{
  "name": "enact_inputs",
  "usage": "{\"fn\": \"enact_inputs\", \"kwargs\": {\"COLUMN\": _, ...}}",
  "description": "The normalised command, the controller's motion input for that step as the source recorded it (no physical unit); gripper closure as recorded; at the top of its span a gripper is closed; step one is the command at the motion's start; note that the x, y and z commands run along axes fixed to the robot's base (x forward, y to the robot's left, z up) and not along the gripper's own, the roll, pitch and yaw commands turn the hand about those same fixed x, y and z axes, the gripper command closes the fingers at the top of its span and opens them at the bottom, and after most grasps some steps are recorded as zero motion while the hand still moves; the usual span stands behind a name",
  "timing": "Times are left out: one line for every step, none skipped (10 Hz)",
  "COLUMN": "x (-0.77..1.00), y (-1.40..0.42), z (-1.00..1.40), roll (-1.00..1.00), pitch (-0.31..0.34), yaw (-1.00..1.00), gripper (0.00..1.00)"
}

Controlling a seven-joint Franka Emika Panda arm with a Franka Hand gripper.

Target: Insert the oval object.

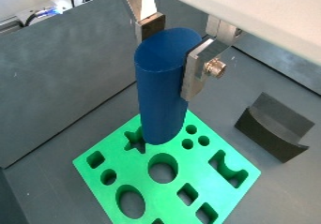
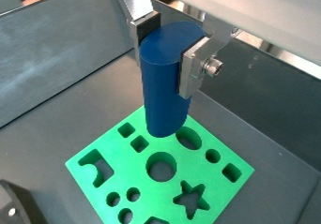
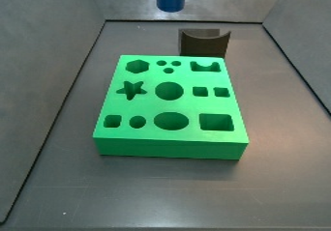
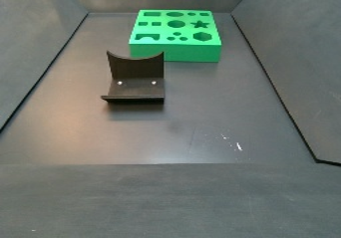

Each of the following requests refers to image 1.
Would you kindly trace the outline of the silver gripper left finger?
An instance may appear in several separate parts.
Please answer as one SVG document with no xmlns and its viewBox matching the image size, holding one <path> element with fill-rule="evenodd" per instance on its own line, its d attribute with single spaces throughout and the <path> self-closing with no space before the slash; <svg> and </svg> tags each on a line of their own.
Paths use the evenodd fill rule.
<svg viewBox="0 0 321 224">
<path fill-rule="evenodd" d="M 136 42 L 142 43 L 166 28 L 166 15 L 162 14 L 154 0 L 126 0 L 134 18 Z"/>
</svg>

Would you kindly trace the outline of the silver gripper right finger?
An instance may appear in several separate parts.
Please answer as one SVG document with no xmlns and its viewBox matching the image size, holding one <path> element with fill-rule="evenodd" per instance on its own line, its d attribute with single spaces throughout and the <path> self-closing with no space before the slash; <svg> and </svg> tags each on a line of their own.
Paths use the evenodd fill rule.
<svg viewBox="0 0 321 224">
<path fill-rule="evenodd" d="M 241 38 L 242 30 L 229 22 L 209 16 L 206 38 L 187 54 L 181 97 L 191 101 L 201 92 L 207 77 L 219 79 L 225 74 L 226 64 L 221 54 Z"/>
</svg>

